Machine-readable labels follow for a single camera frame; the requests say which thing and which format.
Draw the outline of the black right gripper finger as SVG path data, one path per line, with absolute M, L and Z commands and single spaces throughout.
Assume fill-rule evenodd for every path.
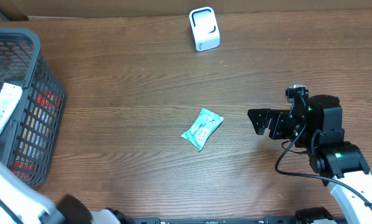
M 261 109 L 250 109 L 248 110 L 248 117 L 251 122 L 256 125 L 268 125 L 271 119 L 272 109 L 261 108 Z
M 270 119 L 264 119 L 259 121 L 254 121 L 253 126 L 254 130 L 257 135 L 263 135 L 265 132 L 265 129 L 269 127 L 271 120 Z

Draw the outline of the teal wet wipes pack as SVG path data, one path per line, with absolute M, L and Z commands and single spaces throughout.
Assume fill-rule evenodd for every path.
M 223 120 L 223 117 L 208 109 L 202 108 L 198 118 L 181 137 L 188 140 L 201 151 L 207 139 L 215 132 Z

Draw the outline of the white cosmetic tube gold cap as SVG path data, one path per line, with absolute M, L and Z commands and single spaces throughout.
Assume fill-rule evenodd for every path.
M 4 83 L 0 91 L 0 135 L 22 96 L 22 87 Z

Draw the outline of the grey plastic mesh basket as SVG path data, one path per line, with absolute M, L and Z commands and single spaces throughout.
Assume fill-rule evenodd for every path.
M 49 174 L 66 93 L 30 29 L 0 27 L 0 91 L 5 83 L 20 86 L 22 95 L 0 134 L 0 161 L 26 185 L 40 187 Z

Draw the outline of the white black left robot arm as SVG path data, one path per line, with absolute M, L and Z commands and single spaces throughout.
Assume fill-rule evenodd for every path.
M 66 195 L 58 204 L 23 183 L 0 162 L 0 223 L 131 223 L 118 210 L 91 211 Z

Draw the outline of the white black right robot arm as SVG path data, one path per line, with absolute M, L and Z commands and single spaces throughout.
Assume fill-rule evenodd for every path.
M 290 142 L 274 168 L 282 175 L 320 179 L 339 204 L 348 223 L 372 223 L 372 175 L 360 148 L 344 140 L 342 107 L 336 96 L 290 97 L 289 110 L 270 108 L 247 112 L 256 134 L 269 129 L 273 140 Z M 313 174 L 280 170 L 292 147 L 305 149 Z

